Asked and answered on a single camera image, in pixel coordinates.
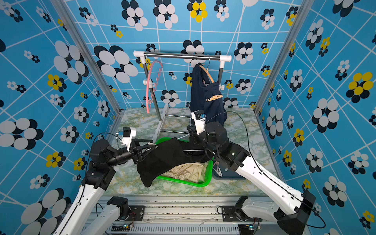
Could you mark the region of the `black shorts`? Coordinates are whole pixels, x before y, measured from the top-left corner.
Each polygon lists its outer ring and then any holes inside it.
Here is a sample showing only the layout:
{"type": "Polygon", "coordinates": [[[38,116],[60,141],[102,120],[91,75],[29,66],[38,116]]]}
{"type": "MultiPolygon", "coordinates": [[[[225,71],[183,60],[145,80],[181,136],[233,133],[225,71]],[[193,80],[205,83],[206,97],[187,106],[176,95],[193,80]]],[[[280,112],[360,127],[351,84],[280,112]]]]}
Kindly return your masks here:
{"type": "Polygon", "coordinates": [[[175,166],[207,162],[209,158],[205,153],[191,156],[183,150],[183,144],[177,138],[156,145],[156,148],[140,163],[137,171],[145,187],[149,188],[152,182],[160,175],[171,170],[175,166]]]}

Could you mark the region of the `beige shorts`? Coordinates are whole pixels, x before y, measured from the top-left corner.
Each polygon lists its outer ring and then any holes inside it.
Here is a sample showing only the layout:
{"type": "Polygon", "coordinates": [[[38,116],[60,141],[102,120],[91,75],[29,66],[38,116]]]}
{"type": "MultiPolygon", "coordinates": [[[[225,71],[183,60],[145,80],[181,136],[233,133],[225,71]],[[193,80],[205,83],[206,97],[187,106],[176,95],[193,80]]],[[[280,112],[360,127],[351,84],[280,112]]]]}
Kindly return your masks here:
{"type": "Polygon", "coordinates": [[[205,180],[207,165],[208,163],[181,164],[165,172],[162,176],[182,181],[200,183],[205,180]]]}

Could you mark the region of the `pink plastic hanger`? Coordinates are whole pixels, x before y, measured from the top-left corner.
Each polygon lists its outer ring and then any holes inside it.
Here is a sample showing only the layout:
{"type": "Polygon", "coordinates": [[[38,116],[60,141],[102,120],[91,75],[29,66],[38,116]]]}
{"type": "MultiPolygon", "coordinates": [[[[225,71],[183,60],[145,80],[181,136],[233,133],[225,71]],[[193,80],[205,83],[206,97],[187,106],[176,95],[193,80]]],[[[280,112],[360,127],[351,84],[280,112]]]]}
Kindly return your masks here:
{"type": "Polygon", "coordinates": [[[148,53],[146,53],[141,62],[143,65],[144,73],[146,75],[146,80],[144,81],[144,85],[146,86],[146,112],[149,114],[153,105],[156,110],[157,116],[160,119],[161,115],[156,100],[156,88],[158,87],[164,66],[160,60],[150,61],[148,58],[148,53]],[[155,74],[155,79],[152,79],[152,72],[154,67],[158,69],[158,72],[155,74]]]}

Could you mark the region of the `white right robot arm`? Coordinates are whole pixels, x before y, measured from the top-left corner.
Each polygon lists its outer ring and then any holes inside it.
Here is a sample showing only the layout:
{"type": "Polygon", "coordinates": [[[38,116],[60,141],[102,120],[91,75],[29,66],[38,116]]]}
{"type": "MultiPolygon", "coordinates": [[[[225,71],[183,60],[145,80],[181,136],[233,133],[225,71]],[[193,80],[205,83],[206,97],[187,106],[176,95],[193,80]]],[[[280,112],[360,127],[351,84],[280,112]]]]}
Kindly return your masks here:
{"type": "Polygon", "coordinates": [[[312,193],[302,193],[270,173],[249,151],[231,142],[219,122],[188,126],[187,130],[190,141],[202,147],[210,158],[216,158],[220,164],[252,182],[271,199],[261,202],[241,196],[233,206],[238,220],[256,223],[266,220],[278,224],[289,235],[303,234],[316,200],[312,193]]]}

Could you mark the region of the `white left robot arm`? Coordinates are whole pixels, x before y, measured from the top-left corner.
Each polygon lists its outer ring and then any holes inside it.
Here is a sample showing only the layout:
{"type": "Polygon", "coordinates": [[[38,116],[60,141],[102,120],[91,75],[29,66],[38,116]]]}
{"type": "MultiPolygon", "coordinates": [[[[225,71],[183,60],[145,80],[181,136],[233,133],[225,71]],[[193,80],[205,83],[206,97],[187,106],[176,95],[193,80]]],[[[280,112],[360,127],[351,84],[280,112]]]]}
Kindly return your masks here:
{"type": "Polygon", "coordinates": [[[107,201],[100,215],[89,226],[85,225],[115,176],[114,167],[130,160],[138,164],[155,147],[151,140],[143,139],[134,139],[129,148],[120,149],[113,148],[105,139],[94,142],[89,153],[91,162],[82,186],[54,234],[103,235],[110,232],[110,227],[116,221],[128,224],[142,221],[145,213],[143,206],[131,207],[127,198],[113,196],[107,201]]]}

